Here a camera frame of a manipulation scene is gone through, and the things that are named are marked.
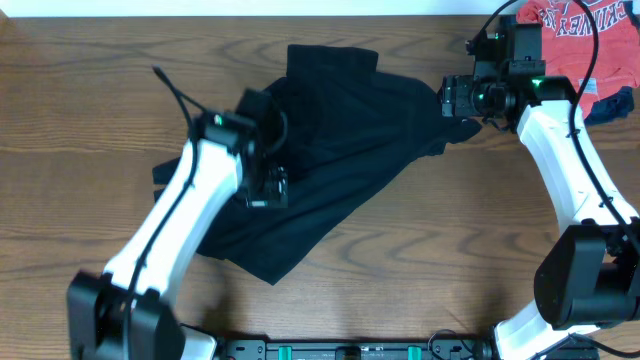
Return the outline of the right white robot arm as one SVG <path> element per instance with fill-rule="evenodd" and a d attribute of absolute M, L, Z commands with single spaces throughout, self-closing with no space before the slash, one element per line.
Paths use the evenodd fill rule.
<path fill-rule="evenodd" d="M 559 239 L 538 267 L 533 300 L 498 323 L 484 359 L 596 358 L 593 334 L 639 317 L 639 215 L 584 126 L 570 81 L 545 72 L 541 28 L 502 20 L 466 44 L 470 75 L 440 90 L 446 117 L 479 117 L 516 133 L 551 198 Z"/>

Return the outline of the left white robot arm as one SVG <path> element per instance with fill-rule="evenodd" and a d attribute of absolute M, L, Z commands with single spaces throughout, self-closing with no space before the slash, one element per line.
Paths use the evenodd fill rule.
<path fill-rule="evenodd" d="M 288 120 L 266 91 L 246 91 L 235 111 L 203 109 L 169 183 L 131 240 L 100 275 L 80 271 L 67 290 L 74 359 L 212 359 L 214 336 L 180 323 L 173 308 L 211 223 L 232 198 L 284 207 L 285 170 L 272 155 Z"/>

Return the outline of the black t-shirt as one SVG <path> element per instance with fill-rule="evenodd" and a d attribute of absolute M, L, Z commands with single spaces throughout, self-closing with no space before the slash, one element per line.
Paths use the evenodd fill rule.
<path fill-rule="evenodd" d="M 443 116 L 424 82 L 380 72 L 377 63 L 367 49 L 288 46 L 285 76 L 266 89 L 288 119 L 274 155 L 288 172 L 288 205 L 229 200 L 198 254 L 274 285 L 406 166 L 480 132 L 475 120 Z"/>

